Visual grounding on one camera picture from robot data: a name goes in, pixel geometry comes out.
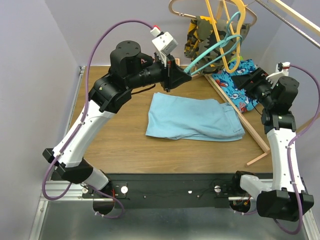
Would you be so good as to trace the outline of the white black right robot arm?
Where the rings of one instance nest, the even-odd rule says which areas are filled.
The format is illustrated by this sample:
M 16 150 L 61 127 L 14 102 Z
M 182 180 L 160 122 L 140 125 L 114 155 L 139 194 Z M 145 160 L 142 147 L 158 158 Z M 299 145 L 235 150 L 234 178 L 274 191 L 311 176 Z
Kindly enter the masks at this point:
M 253 173 L 237 171 L 230 191 L 236 196 L 248 193 L 256 201 L 261 217 L 299 221 L 314 205 L 314 197 L 306 193 L 298 169 L 297 128 L 290 110 L 299 82 L 284 72 L 267 75 L 261 68 L 231 79 L 247 97 L 263 106 L 261 122 L 270 145 L 273 179 L 272 185 L 267 186 Z

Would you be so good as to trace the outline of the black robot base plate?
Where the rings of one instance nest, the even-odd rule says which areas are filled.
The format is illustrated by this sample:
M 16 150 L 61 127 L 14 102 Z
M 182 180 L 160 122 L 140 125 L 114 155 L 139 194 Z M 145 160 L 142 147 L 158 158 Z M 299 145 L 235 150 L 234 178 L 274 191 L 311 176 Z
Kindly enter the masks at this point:
M 232 173 L 114 173 L 107 194 L 128 209 L 232 208 L 248 212 L 253 198 Z

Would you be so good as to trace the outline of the light blue trousers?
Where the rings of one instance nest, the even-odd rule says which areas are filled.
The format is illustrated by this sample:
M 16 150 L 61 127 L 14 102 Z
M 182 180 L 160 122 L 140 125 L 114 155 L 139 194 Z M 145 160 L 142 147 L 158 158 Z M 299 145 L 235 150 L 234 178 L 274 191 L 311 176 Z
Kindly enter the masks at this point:
M 145 135 L 170 140 L 232 142 L 241 140 L 245 130 L 228 103 L 157 92 L 148 111 Z

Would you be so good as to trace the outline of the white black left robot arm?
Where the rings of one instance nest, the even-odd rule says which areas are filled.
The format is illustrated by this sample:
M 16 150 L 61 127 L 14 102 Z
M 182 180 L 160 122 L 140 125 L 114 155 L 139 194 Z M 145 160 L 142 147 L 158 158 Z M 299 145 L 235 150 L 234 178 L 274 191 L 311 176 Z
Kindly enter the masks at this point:
M 84 159 L 84 153 L 100 129 L 132 98 L 132 90 L 160 83 L 170 90 L 192 77 L 175 62 L 171 55 L 175 40 L 152 40 L 154 57 L 141 52 L 140 45 L 131 40 L 120 42 L 110 53 L 108 73 L 96 80 L 88 93 L 88 108 L 84 108 L 63 140 L 42 155 L 54 163 L 63 180 L 73 184 L 85 183 L 101 198 L 111 191 L 110 180 Z

